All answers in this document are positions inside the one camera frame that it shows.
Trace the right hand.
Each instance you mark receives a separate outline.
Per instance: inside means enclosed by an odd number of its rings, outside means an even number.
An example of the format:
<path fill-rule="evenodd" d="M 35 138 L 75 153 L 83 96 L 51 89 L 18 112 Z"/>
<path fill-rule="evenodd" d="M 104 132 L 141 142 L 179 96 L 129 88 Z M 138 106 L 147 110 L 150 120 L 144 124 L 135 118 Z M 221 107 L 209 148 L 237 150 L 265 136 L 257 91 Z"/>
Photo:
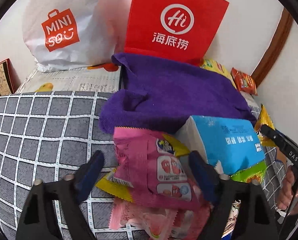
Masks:
<path fill-rule="evenodd" d="M 293 193 L 292 191 L 292 186 L 294 183 L 295 177 L 292 172 L 291 166 L 289 166 L 277 199 L 277 207 L 279 209 L 286 210 L 290 206 L 293 196 L 295 196 L 295 198 L 298 198 L 298 190 L 296 191 L 296 193 Z M 294 208 L 290 212 L 290 215 L 296 214 L 298 214 L 298 202 L 295 204 Z"/>

